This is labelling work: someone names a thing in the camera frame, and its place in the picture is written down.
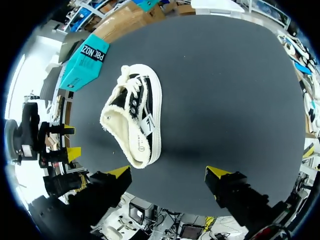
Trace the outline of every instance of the gray tabletop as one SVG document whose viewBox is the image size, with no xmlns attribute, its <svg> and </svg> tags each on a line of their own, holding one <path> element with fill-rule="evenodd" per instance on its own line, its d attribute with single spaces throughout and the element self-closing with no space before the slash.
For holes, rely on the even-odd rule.
<svg viewBox="0 0 320 240">
<path fill-rule="evenodd" d="M 99 118 L 121 66 L 133 64 L 160 79 L 162 150 L 154 164 L 132 169 L 129 193 L 172 211 L 227 216 L 204 183 L 210 165 L 245 174 L 272 206 L 287 199 L 304 150 L 304 105 L 293 64 L 271 31 L 194 15 L 112 43 L 99 77 L 74 94 L 71 109 L 71 144 L 91 172 L 129 163 Z"/>
</svg>

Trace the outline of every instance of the black and white sneaker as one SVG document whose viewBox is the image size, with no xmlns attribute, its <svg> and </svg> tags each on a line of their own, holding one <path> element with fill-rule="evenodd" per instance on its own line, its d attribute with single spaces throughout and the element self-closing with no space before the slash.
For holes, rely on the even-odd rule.
<svg viewBox="0 0 320 240">
<path fill-rule="evenodd" d="M 161 84 L 150 67 L 143 64 L 121 67 L 121 76 L 101 112 L 100 123 L 137 169 L 160 157 L 161 104 Z"/>
</svg>

